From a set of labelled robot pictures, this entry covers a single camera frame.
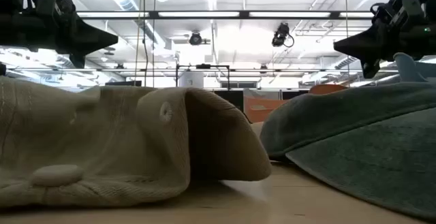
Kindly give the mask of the black partition panel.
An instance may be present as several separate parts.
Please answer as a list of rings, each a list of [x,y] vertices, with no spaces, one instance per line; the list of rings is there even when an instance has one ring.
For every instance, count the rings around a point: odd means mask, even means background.
[[[243,91],[213,91],[216,95],[233,104],[241,112],[244,110]]]

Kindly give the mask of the green cap hat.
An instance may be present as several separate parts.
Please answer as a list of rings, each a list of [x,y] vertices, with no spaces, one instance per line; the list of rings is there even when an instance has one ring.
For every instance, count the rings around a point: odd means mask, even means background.
[[[371,204],[436,223],[436,84],[304,94],[270,113],[270,159]]]

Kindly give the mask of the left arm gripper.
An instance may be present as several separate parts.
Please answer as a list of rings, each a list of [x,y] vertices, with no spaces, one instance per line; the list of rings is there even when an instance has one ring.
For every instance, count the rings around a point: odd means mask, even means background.
[[[85,55],[118,43],[118,37],[88,25],[77,14],[30,16],[30,51],[55,50],[68,54],[73,66],[84,68]]]

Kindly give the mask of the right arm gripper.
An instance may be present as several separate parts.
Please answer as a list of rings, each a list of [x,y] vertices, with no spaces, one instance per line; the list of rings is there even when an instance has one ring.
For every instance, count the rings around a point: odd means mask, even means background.
[[[334,43],[337,52],[362,61],[365,78],[372,78],[380,69],[381,60],[392,61],[398,52],[420,59],[428,54],[428,25],[416,25],[400,31],[385,24],[372,25],[367,30]]]

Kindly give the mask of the orange plastic basket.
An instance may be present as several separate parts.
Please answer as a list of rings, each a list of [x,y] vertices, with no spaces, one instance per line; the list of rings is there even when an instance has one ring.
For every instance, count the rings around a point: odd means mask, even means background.
[[[251,123],[264,121],[268,115],[287,100],[307,93],[324,95],[347,89],[339,84],[318,84],[306,90],[278,90],[261,91],[253,89],[243,90],[243,111]]]

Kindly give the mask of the beige cap hat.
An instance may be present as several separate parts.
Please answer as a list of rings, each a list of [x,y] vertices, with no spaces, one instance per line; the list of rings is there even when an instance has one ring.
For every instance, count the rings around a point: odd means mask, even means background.
[[[270,172],[245,115],[210,91],[0,77],[0,208],[135,206]]]

